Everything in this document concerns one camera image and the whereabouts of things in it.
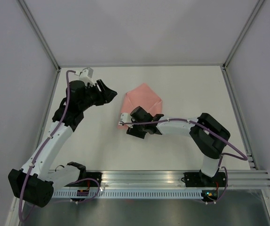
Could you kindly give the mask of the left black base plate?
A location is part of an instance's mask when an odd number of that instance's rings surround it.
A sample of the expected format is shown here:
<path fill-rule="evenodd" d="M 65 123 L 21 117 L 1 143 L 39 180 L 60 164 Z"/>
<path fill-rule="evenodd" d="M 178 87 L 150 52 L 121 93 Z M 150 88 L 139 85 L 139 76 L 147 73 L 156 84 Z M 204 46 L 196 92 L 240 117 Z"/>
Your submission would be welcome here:
<path fill-rule="evenodd" d="M 102 181 L 102 173 L 101 172 L 87 172 L 86 178 L 91 178 L 96 180 L 99 184 Z M 84 180 L 79 182 L 80 187 L 98 187 L 97 183 L 92 180 Z"/>

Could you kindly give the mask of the right aluminium frame post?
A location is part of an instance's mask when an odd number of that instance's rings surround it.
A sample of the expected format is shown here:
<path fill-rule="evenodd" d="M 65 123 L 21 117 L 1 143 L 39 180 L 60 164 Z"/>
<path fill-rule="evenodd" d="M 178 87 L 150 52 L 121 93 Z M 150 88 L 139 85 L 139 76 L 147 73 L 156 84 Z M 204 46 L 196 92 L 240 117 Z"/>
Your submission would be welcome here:
<path fill-rule="evenodd" d="M 245 36 L 247 35 L 249 29 L 251 28 L 253 22 L 255 21 L 256 17 L 258 16 L 258 14 L 261 11 L 261 9 L 262 9 L 265 2 L 266 2 L 266 0 L 258 0 L 256 2 L 256 4 L 253 7 L 251 13 L 249 14 L 248 19 L 246 20 L 243 28 L 241 29 L 235 43 L 233 44 L 230 52 L 228 53 L 224 63 L 221 65 L 221 70 L 222 71 L 225 71 L 226 68 L 228 67 L 228 65 L 231 63 L 231 61 L 232 61 L 234 55 L 236 54 L 240 44 L 242 43 Z"/>

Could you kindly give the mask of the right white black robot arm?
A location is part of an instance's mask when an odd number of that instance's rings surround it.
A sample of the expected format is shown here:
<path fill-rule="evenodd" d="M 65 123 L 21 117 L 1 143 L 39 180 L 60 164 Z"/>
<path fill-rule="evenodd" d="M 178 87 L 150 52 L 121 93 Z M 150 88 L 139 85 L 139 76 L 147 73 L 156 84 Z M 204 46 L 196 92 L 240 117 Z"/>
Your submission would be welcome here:
<path fill-rule="evenodd" d="M 127 134 L 141 139 L 147 133 L 151 135 L 183 135 L 192 138 L 203 154 L 202 167 L 198 173 L 198 182 L 210 186 L 217 182 L 219 161 L 230 132 L 208 113 L 196 118 L 172 118 L 164 114 L 152 115 L 141 106 L 131 113 L 120 115 L 120 125 L 127 126 Z"/>

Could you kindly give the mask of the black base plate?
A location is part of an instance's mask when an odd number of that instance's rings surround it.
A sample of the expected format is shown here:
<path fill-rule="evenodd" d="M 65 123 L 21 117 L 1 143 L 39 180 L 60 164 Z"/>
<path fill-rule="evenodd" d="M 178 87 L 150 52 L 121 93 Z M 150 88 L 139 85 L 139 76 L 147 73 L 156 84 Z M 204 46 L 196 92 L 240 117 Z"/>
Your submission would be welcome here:
<path fill-rule="evenodd" d="M 226 173 L 217 172 L 213 177 L 206 176 L 202 172 L 185 172 L 181 181 L 186 187 L 225 187 Z"/>
<path fill-rule="evenodd" d="M 87 172 L 86 178 L 91 178 L 96 180 L 99 184 L 102 181 L 102 173 L 101 172 Z M 79 182 L 80 187 L 98 187 L 97 183 L 92 180 L 84 180 Z"/>

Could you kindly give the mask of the left aluminium frame post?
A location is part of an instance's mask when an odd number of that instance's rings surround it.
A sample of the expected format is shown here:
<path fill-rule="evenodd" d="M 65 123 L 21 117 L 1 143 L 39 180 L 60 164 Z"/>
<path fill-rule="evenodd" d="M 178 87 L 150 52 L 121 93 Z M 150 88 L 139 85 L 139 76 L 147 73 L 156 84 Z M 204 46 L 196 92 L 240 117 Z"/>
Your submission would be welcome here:
<path fill-rule="evenodd" d="M 27 2 L 25 0 L 17 0 L 16 1 L 21 9 L 21 11 L 23 12 L 23 14 L 25 15 L 30 27 L 33 29 L 36 37 L 38 38 L 40 44 L 43 47 L 43 50 L 45 51 L 47 57 L 49 58 L 50 62 L 52 63 L 53 67 L 56 69 L 57 72 L 60 71 L 61 67 L 58 63 L 58 61 L 56 60 L 54 54 L 52 53 L 52 50 L 50 48 L 50 46 L 48 45 L 33 13 L 31 12 Z"/>

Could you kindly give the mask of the pink cloth napkin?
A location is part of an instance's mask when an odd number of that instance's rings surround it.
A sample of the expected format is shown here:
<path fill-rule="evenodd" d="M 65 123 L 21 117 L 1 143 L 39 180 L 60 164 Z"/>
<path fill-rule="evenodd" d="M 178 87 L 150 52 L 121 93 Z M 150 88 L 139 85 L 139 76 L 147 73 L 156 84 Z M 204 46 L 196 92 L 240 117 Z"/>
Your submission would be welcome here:
<path fill-rule="evenodd" d="M 120 115 L 122 113 L 130 114 L 138 106 L 154 116 L 162 113 L 163 101 L 156 92 L 143 83 L 125 94 Z"/>

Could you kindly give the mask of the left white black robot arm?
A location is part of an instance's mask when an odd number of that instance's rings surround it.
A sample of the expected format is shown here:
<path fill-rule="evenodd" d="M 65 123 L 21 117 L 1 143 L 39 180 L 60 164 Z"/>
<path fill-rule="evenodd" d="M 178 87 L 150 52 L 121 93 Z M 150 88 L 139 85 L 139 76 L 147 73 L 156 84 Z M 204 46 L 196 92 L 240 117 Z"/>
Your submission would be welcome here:
<path fill-rule="evenodd" d="M 84 111 L 91 106 L 110 103 L 117 92 L 108 88 L 102 80 L 95 84 L 71 81 L 66 97 L 56 110 L 45 140 L 31 158 L 8 175 L 14 196 L 38 207 L 45 207 L 54 191 L 71 183 L 83 186 L 87 182 L 86 166 L 70 162 L 63 169 L 50 175 L 49 169 L 64 143 L 84 118 Z"/>

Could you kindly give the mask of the aluminium mounting rail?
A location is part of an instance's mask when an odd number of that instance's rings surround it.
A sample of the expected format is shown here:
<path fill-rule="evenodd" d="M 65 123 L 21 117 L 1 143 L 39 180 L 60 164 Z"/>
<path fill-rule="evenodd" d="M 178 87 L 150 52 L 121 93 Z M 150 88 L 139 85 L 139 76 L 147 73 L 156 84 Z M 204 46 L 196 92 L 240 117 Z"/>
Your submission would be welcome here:
<path fill-rule="evenodd" d="M 182 189 L 181 178 L 195 170 L 102 170 L 101 185 L 109 189 Z M 228 189 L 270 189 L 265 170 L 228 170 Z"/>

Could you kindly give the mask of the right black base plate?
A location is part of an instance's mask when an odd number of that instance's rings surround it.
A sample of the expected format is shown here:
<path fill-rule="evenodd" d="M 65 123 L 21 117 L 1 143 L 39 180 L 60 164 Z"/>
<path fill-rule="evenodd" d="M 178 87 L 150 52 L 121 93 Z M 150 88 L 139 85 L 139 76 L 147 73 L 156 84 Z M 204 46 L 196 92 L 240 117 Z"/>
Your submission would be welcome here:
<path fill-rule="evenodd" d="M 225 187 L 226 173 L 217 172 L 213 177 L 206 176 L 202 172 L 185 172 L 181 181 L 186 187 Z"/>

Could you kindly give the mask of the aluminium frame post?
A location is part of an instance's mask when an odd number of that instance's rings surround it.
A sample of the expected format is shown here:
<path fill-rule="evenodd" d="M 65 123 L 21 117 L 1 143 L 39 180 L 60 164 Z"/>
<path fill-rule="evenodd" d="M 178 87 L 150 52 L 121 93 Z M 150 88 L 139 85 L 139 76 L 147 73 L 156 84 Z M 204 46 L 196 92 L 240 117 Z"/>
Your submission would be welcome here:
<path fill-rule="evenodd" d="M 52 50 L 50 48 L 50 46 L 48 45 L 33 13 L 31 12 L 27 2 L 25 0 L 17 0 L 16 1 L 21 9 L 21 11 L 23 12 L 23 14 L 25 15 L 30 27 L 33 29 L 36 37 L 38 38 L 40 44 L 43 47 L 43 50 L 45 51 L 47 57 L 49 58 L 50 62 L 52 63 L 53 67 L 56 69 L 57 72 L 60 71 L 61 67 L 58 63 L 58 61 L 56 60 L 54 54 L 52 53 Z"/>
<path fill-rule="evenodd" d="M 256 2 L 256 4 L 253 7 L 251 13 L 249 14 L 248 19 L 246 20 L 243 28 L 241 29 L 235 43 L 233 44 L 230 52 L 228 53 L 224 63 L 221 65 L 221 70 L 222 71 L 225 71 L 226 68 L 228 67 L 228 65 L 231 63 L 231 61 L 232 61 L 234 55 L 236 54 L 240 44 L 242 43 L 245 36 L 247 35 L 249 29 L 251 28 L 253 22 L 255 21 L 256 17 L 258 16 L 258 14 L 261 11 L 261 9 L 262 9 L 265 2 L 266 2 L 266 0 L 258 0 Z"/>

